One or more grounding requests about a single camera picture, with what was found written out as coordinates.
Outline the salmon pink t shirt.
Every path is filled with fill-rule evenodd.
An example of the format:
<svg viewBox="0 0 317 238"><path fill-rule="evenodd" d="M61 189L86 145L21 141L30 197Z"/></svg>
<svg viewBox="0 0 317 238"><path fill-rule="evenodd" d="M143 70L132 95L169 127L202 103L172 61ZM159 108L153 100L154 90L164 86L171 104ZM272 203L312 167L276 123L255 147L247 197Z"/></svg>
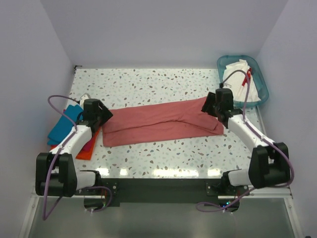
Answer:
<svg viewBox="0 0 317 238"><path fill-rule="evenodd" d="M223 135L223 125L201 111L205 98L112 110L103 125L103 145L130 144Z"/></svg>

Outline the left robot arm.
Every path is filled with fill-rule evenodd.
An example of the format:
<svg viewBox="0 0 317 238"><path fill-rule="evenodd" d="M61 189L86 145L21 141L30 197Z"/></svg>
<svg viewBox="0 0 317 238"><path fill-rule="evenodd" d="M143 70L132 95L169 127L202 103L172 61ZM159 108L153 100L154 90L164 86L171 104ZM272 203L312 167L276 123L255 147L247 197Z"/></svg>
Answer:
<svg viewBox="0 0 317 238"><path fill-rule="evenodd" d="M74 161L113 114L99 99L85 99L83 112L76 121L62 115L72 123L72 129L54 149L37 156L35 192L40 196L72 197L76 191L86 189L98 194L103 188L100 173L79 171Z"/></svg>

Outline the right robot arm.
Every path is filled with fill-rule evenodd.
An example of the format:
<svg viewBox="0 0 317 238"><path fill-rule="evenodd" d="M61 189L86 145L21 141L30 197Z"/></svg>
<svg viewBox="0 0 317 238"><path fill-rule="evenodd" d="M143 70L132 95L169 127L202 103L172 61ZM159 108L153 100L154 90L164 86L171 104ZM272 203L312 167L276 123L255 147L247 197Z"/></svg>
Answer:
<svg viewBox="0 0 317 238"><path fill-rule="evenodd" d="M247 119L245 112L233 106L230 89L219 88L209 92L202 112L216 117L225 128L233 132L251 152L247 169L237 169L223 173L221 190L233 194L238 186L251 185L254 188L275 187L291 181L291 166L288 147L266 137Z"/></svg>

